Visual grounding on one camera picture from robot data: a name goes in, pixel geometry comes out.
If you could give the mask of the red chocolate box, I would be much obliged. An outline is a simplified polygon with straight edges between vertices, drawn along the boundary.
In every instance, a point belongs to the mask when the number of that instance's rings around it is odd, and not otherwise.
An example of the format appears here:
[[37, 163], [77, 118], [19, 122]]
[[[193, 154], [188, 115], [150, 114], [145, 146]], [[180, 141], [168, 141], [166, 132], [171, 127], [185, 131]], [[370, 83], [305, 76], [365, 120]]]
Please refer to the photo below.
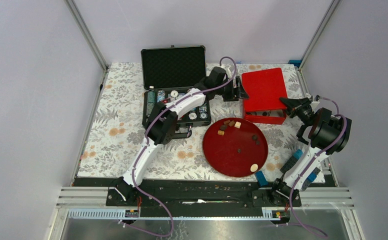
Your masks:
[[282, 125], [287, 114], [282, 109], [246, 111], [243, 113], [243, 118], [257, 124]]

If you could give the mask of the red square box lid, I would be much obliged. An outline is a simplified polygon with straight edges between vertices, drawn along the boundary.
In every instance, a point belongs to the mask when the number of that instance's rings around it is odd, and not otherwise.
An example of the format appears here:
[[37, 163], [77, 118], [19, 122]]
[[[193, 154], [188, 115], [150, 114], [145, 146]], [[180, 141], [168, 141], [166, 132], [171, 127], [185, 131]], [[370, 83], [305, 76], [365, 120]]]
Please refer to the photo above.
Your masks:
[[243, 100], [245, 112], [285, 110], [280, 98], [287, 98], [287, 90], [280, 67], [245, 72], [242, 85], [249, 98]]

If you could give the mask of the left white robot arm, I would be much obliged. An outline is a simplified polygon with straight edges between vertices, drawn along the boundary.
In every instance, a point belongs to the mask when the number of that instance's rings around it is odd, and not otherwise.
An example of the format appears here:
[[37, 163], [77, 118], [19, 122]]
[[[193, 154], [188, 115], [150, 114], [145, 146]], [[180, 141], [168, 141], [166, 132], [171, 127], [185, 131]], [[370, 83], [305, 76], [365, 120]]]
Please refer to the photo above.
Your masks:
[[154, 105], [146, 122], [141, 148], [114, 187], [118, 199], [124, 205], [130, 206], [136, 202], [135, 188], [142, 183], [147, 167], [158, 150], [173, 139], [177, 121], [192, 109], [212, 100], [216, 95], [222, 96], [225, 102], [249, 99], [237, 71], [235, 70], [228, 77], [224, 68], [216, 66], [184, 96], [169, 103], [158, 102]]

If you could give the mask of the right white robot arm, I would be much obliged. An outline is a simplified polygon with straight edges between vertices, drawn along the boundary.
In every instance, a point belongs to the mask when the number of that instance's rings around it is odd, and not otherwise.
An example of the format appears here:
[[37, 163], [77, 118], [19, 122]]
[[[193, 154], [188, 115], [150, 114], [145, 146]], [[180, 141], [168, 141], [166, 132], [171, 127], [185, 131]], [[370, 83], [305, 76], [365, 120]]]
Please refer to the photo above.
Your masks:
[[323, 100], [322, 96], [305, 98], [280, 97], [285, 112], [290, 118], [298, 117], [302, 125], [297, 131], [297, 140], [306, 145], [283, 166], [283, 175], [277, 178], [269, 191], [269, 201], [275, 206], [290, 206], [299, 192], [305, 191], [320, 172], [321, 162], [347, 145], [352, 120], [327, 108], [314, 108]]

